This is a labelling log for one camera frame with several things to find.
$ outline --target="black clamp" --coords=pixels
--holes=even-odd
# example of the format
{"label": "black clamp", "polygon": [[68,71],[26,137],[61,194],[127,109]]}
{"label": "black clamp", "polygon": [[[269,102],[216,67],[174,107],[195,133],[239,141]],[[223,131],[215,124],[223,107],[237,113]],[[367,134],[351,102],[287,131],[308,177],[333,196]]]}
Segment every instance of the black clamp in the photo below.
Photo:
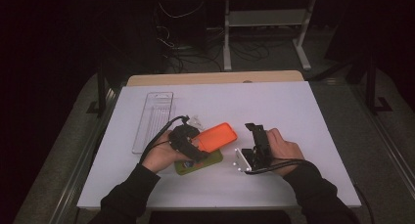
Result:
{"label": "black clamp", "polygon": [[248,162],[253,169],[269,166],[273,160],[273,156],[266,131],[262,125],[246,123],[245,126],[252,131],[255,146],[251,152],[242,150],[242,154],[249,159]]}
{"label": "black clamp", "polygon": [[168,135],[171,148],[182,153],[184,156],[199,162],[209,156],[208,152],[200,151],[192,144],[192,138],[200,134],[199,130],[186,123],[176,126]]}

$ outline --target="green object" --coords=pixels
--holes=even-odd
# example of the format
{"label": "green object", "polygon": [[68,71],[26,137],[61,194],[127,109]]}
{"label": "green object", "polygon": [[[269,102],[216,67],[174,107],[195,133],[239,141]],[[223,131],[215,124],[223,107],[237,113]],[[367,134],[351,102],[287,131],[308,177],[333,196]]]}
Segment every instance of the green object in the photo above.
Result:
{"label": "green object", "polygon": [[223,155],[220,150],[216,150],[205,158],[204,160],[196,163],[192,160],[177,161],[174,163],[177,174],[185,175],[187,173],[194,172],[204,167],[219,163],[223,160]]}

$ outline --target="white surface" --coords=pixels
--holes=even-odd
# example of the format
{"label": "white surface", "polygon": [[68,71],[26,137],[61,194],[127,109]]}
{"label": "white surface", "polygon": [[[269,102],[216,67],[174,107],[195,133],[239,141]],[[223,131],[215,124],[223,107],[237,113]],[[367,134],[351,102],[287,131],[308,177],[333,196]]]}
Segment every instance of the white surface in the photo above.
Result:
{"label": "white surface", "polygon": [[131,153],[149,92],[174,93],[176,115],[195,115],[211,128],[228,122],[238,140],[221,149],[221,163],[177,175],[173,166],[160,173],[150,195],[151,208],[284,208],[296,206],[294,192],[281,177],[269,172],[246,175],[232,165],[235,148],[251,148],[252,132],[245,123],[277,127],[288,141],[297,142],[306,159],[334,183],[349,206],[360,201],[348,178],[326,123],[307,82],[241,83],[124,87],[101,147],[78,201],[98,208],[100,200],[124,181],[139,156]]}

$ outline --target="black cable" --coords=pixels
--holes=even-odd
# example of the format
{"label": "black cable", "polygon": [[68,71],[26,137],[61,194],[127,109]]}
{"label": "black cable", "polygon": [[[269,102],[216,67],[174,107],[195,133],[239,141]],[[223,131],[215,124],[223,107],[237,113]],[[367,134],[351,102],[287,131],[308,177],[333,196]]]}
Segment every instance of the black cable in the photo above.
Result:
{"label": "black cable", "polygon": [[265,44],[264,44],[264,43],[254,44],[254,45],[255,45],[255,47],[253,48],[253,50],[258,50],[258,49],[260,49],[260,48],[262,48],[262,49],[264,49],[264,50],[265,50],[266,55],[261,55],[263,59],[264,59],[264,58],[269,57],[269,49],[268,49],[268,47],[266,47],[266,46],[265,46]]}
{"label": "black cable", "polygon": [[236,48],[235,46],[233,46],[233,45],[231,45],[231,44],[229,44],[229,48],[231,48],[231,51],[236,55],[236,56],[238,56],[239,58],[241,58],[241,59],[243,59],[243,60],[246,60],[246,61],[251,61],[251,62],[255,62],[255,61],[259,61],[259,60],[261,60],[261,59],[263,59],[264,57],[260,54],[260,52],[258,52],[256,49],[253,49],[253,50],[250,50],[250,51],[248,51],[248,52],[251,52],[251,51],[256,51],[257,52],[257,55],[253,55],[253,54],[250,54],[250,53],[248,53],[248,52],[244,52],[244,51],[242,51],[242,50],[240,50],[240,49],[238,49],[238,48]]}
{"label": "black cable", "polygon": [[165,143],[168,143],[168,142],[170,142],[170,141],[168,141],[168,140],[167,141],[163,141],[161,143],[154,144],[152,147],[155,148],[156,146],[159,146],[161,144],[165,144]]}
{"label": "black cable", "polygon": [[176,56],[176,55],[171,55],[171,58],[174,58],[175,60],[177,60],[178,65],[175,65],[174,63],[171,62],[171,60],[169,61],[171,67],[173,67],[174,73],[181,73],[183,70],[187,69],[184,67],[183,61],[181,60],[180,57]]}
{"label": "black cable", "polygon": [[357,184],[353,183],[353,187],[356,189],[356,192],[363,198],[363,202],[366,203],[367,210],[369,211],[370,222],[372,224],[375,224],[375,215],[373,214],[372,207],[369,205],[369,202],[367,201],[367,199],[364,196],[363,192],[360,190],[359,187],[357,187]]}
{"label": "black cable", "polygon": [[198,12],[203,6],[205,5],[205,2],[204,1],[202,1],[201,2],[201,4],[197,7],[197,8],[195,8],[193,11],[191,11],[191,12],[187,12],[187,13],[185,13],[185,14],[182,14],[182,15],[178,15],[178,16],[173,16],[173,15],[171,15],[163,6],[162,6],[162,4],[161,4],[161,2],[159,2],[159,6],[160,6],[160,9],[161,9],[161,11],[165,14],[165,15],[167,15],[169,18],[172,18],[172,19],[179,19],[179,18],[183,18],[183,17],[187,17],[187,16],[190,16],[190,15],[192,15],[192,14],[194,14],[194,13],[196,13],[196,12]]}
{"label": "black cable", "polygon": [[177,119],[182,119],[183,123],[185,123],[185,120],[188,120],[189,117],[187,116],[177,116],[176,118],[172,119],[171,121],[169,121],[161,130],[160,132],[152,139],[152,141],[150,141],[150,143],[147,145],[146,149],[144,150],[143,154],[141,155],[140,161],[138,162],[139,164],[142,164],[144,159],[146,158],[147,154],[150,152],[150,150],[153,148],[153,145],[156,143],[156,141],[159,139],[159,137],[165,132],[167,131],[167,129],[171,126],[171,124],[173,124],[174,121],[176,121]]}
{"label": "black cable", "polygon": [[272,44],[272,45],[265,45],[265,44],[264,44],[264,46],[265,46],[266,48],[276,48],[276,47],[283,46],[283,45],[285,45],[285,44],[287,44],[287,43],[291,43],[292,41],[293,41],[293,39],[292,39],[292,38],[287,38],[287,39],[285,39],[285,40],[283,40],[283,41],[280,41],[280,42],[278,42],[278,43],[276,43],[276,44]]}
{"label": "black cable", "polygon": [[246,171],[245,173],[249,174],[249,175],[256,175],[256,174],[273,171],[275,169],[283,168],[283,167],[287,167],[287,166],[291,166],[291,165],[307,165],[307,166],[310,166],[311,168],[313,168],[321,176],[320,171],[318,170],[318,168],[312,162],[310,162],[308,160],[299,159],[299,158],[278,158],[278,159],[286,160],[286,161],[282,162],[282,163],[277,163],[277,164],[271,165],[269,167],[260,168],[260,169],[254,170],[254,171]]}
{"label": "black cable", "polygon": [[76,214],[75,214],[75,217],[73,219],[73,224],[76,224],[77,223],[77,219],[78,219],[78,216],[79,216],[79,211],[80,211],[80,208],[77,207],[76,208]]}
{"label": "black cable", "polygon": [[202,55],[182,55],[182,57],[196,57],[196,58],[200,58],[200,59],[205,59],[206,61],[194,62],[194,61],[185,60],[185,59],[181,59],[181,61],[188,62],[188,63],[191,63],[191,64],[206,64],[206,63],[213,62],[219,68],[219,72],[222,72],[222,66],[216,61],[217,57],[219,57],[220,51],[221,51],[221,49],[218,49],[218,52],[214,55],[213,58],[210,58],[210,57],[207,57],[207,56],[202,56]]}

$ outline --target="cable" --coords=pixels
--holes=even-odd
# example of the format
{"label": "cable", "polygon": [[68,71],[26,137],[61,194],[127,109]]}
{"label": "cable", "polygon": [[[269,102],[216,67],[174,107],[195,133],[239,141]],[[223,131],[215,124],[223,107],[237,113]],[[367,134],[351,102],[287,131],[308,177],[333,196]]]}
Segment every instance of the cable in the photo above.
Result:
{"label": "cable", "polygon": [[183,70],[187,71],[187,69],[184,67],[183,61],[180,59],[178,53],[177,53],[177,55],[171,55],[170,57],[177,60],[177,62],[179,63],[178,65],[175,65],[171,62],[171,60],[169,60],[169,63],[170,63],[170,65],[173,68],[175,73],[181,73]]}
{"label": "cable", "polygon": [[197,12],[197,11],[199,11],[203,6],[204,6],[204,2],[201,2],[201,4],[195,9],[195,10],[193,10],[193,11],[191,11],[191,12],[188,12],[188,13],[186,13],[186,14],[183,14],[183,15],[179,15],[179,16],[173,16],[173,15],[171,15],[171,14],[169,14],[165,9],[164,9],[164,7],[161,5],[161,3],[159,2],[159,6],[160,6],[160,9],[167,15],[167,16],[169,16],[170,18],[174,18],[174,19],[179,19],[179,18],[183,18],[183,17],[187,17],[187,16],[190,16],[190,15],[192,15],[193,13],[195,13],[195,12]]}
{"label": "cable", "polygon": [[[248,52],[251,52],[251,51],[256,51],[256,53],[257,53],[257,56],[256,55],[253,55],[253,54],[250,54],[250,53],[247,53],[247,52],[244,52],[244,51],[242,51],[242,50],[240,50],[240,49],[238,49],[238,48],[236,48],[235,46],[233,46],[233,45],[230,45],[229,44],[229,47],[231,48],[231,50],[233,51],[233,53],[236,55],[236,56],[238,56],[239,58],[241,58],[241,59],[243,59],[243,60],[246,60],[246,61],[252,61],[252,62],[255,62],[255,61],[259,61],[259,60],[261,60],[261,59],[263,59],[264,57],[262,57],[262,55],[256,50],[256,49],[252,49],[252,50],[250,50],[250,51],[248,51]],[[247,56],[247,57],[251,57],[251,59],[248,59],[248,58],[244,58],[243,57],[243,55],[245,55],[245,56]]]}
{"label": "cable", "polygon": [[167,47],[170,47],[170,48],[174,48],[174,44],[173,43],[171,43],[171,42],[169,42],[169,41],[165,41],[165,40],[163,40],[163,39],[161,39],[161,38],[157,38],[160,42],[162,42],[164,45],[166,45]]}
{"label": "cable", "polygon": [[162,28],[162,29],[164,29],[164,30],[167,32],[167,37],[166,37],[166,39],[170,38],[170,31],[168,30],[168,28],[167,28],[167,27],[162,26],[162,25],[158,25],[158,26],[157,26],[157,28]]}
{"label": "cable", "polygon": [[147,145],[146,149],[144,149],[143,154],[140,157],[140,161],[138,162],[139,164],[142,164],[144,159],[146,158],[147,154],[150,152],[150,150],[153,148],[153,145],[156,143],[156,141],[159,139],[159,137],[165,132],[167,131],[167,129],[171,126],[171,124],[173,124],[174,121],[176,121],[177,119],[182,119],[183,123],[185,122],[185,120],[188,120],[189,117],[187,116],[177,116],[176,118],[172,119],[171,121],[169,121],[161,130],[160,132],[152,139],[152,141],[150,141],[150,143]]}
{"label": "cable", "polygon": [[246,171],[245,173],[249,174],[249,175],[256,175],[256,174],[260,174],[260,173],[264,173],[264,172],[273,171],[275,169],[282,168],[282,167],[302,164],[302,165],[310,166],[321,176],[320,171],[318,170],[318,168],[312,162],[310,162],[308,160],[299,159],[299,158],[278,158],[278,159],[286,160],[286,161],[282,162],[282,163],[277,163],[277,164],[271,165],[269,167],[260,168],[260,169],[257,169],[255,171]]}
{"label": "cable", "polygon": [[367,210],[369,211],[370,216],[370,222],[372,224],[375,224],[375,215],[373,214],[372,207],[369,205],[369,202],[367,201],[366,197],[364,196],[363,192],[360,190],[359,187],[357,187],[356,183],[353,183],[353,187],[356,189],[357,193],[362,197],[363,202],[366,203]]}
{"label": "cable", "polygon": [[165,143],[168,143],[168,142],[170,142],[170,141],[166,140],[166,141],[163,141],[163,142],[161,142],[161,143],[154,144],[154,145],[152,146],[152,148],[155,148],[156,146],[159,146],[159,145],[161,145],[161,144],[165,144]]}
{"label": "cable", "polygon": [[200,59],[206,59],[205,61],[194,62],[194,61],[189,61],[189,60],[185,60],[185,59],[181,59],[181,61],[188,62],[188,63],[191,63],[191,64],[206,64],[206,63],[209,63],[209,62],[213,62],[217,65],[217,67],[219,68],[219,71],[222,72],[222,66],[219,64],[218,61],[216,61],[217,57],[219,57],[219,55],[221,53],[221,50],[222,49],[218,49],[218,51],[216,52],[216,54],[214,55],[213,58],[202,56],[202,55],[182,55],[182,57],[196,57],[196,58],[200,58]]}
{"label": "cable", "polygon": [[73,224],[77,223],[77,219],[78,219],[78,216],[79,216],[79,211],[80,211],[80,208],[77,207],[75,217],[73,218]]}

